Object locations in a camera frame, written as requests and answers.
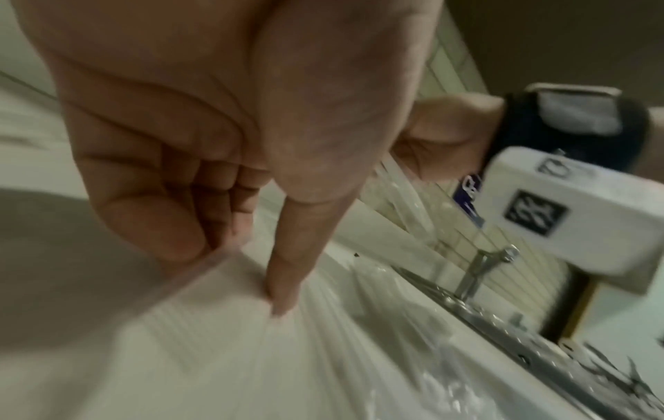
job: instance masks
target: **blue label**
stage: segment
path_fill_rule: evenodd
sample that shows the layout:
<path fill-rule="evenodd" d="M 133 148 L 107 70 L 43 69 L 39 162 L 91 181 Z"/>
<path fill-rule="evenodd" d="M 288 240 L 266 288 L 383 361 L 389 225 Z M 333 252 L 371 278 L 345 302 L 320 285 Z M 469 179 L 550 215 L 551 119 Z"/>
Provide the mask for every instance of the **blue label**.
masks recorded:
<path fill-rule="evenodd" d="M 482 187 L 482 178 L 479 175 L 467 175 L 459 181 L 459 186 L 456 187 L 452 199 L 456 204 L 461 207 L 464 213 L 475 223 L 475 226 L 481 228 L 484 225 L 484 219 L 475 211 L 475 206 L 472 204 L 475 201 L 477 192 Z"/>

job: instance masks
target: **black logo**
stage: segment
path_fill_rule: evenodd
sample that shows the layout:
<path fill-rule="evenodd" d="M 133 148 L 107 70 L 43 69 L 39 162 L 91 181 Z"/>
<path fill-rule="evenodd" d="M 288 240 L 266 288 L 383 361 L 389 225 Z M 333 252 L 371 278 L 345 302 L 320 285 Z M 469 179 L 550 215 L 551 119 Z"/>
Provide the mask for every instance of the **black logo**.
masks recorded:
<path fill-rule="evenodd" d="M 567 207 L 562 204 L 518 190 L 503 216 L 538 235 L 549 236 L 567 211 Z"/>
<path fill-rule="evenodd" d="M 537 171 L 562 179 L 568 178 L 572 172 L 563 162 L 554 158 L 547 158 L 544 160 L 544 162 L 542 162 L 537 168 Z"/>

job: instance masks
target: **metal sink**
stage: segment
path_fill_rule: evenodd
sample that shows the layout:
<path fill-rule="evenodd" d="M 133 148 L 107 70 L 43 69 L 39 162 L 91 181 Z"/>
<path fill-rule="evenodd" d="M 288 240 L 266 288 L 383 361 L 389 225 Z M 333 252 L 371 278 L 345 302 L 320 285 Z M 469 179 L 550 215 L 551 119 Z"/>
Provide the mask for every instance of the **metal sink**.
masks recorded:
<path fill-rule="evenodd" d="M 543 338 L 516 328 L 449 291 L 409 271 L 395 271 L 427 297 L 450 312 L 496 348 L 517 361 L 533 376 L 570 401 L 589 418 L 604 420 L 657 419 L 642 411 L 637 402 L 610 383 L 586 371 L 574 360 L 556 354 Z"/>

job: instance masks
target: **ceiling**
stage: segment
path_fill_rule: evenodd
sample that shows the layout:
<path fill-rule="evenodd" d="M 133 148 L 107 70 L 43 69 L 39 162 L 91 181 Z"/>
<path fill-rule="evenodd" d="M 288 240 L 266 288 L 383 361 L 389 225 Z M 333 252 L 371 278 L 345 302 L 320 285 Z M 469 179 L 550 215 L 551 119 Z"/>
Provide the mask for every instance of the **ceiling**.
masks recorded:
<path fill-rule="evenodd" d="M 616 86 L 664 105 L 662 0 L 448 0 L 491 93 Z"/>

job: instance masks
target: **metal faucet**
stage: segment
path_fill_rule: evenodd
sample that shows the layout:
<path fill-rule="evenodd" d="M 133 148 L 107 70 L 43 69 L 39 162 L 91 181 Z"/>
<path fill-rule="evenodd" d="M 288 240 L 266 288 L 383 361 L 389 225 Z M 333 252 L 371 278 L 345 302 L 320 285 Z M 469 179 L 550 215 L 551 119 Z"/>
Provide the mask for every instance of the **metal faucet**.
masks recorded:
<path fill-rule="evenodd" d="M 502 263 L 513 262 L 518 256 L 519 249 L 514 245 L 509 245 L 495 253 L 478 250 L 463 279 L 461 279 L 461 283 L 456 288 L 454 296 L 460 301 L 468 303 L 468 300 L 473 299 L 475 293 L 477 293 L 485 275 Z"/>

